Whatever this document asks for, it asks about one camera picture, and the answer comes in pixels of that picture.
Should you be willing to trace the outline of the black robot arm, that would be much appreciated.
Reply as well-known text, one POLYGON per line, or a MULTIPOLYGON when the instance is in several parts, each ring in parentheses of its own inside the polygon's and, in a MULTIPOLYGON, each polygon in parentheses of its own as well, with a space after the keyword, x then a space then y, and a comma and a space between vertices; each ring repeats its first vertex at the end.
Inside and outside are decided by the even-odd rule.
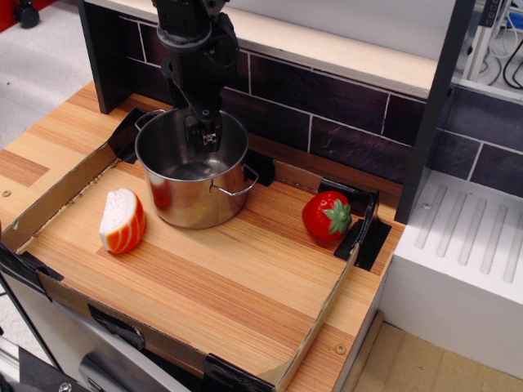
POLYGON ((159 41, 168 49, 161 70, 181 118, 189 151, 220 149, 221 90, 236 75, 239 42, 224 1, 154 1, 159 41))

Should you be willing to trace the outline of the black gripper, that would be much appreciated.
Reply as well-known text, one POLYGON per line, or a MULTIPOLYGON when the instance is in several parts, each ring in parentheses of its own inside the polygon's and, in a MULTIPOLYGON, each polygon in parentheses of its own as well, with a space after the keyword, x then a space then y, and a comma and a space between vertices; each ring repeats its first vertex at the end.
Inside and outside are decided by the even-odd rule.
POLYGON ((210 154, 221 146, 221 90, 236 75, 235 40, 210 40, 200 46, 169 47, 162 73, 175 108, 189 107, 183 118, 190 154, 210 154))

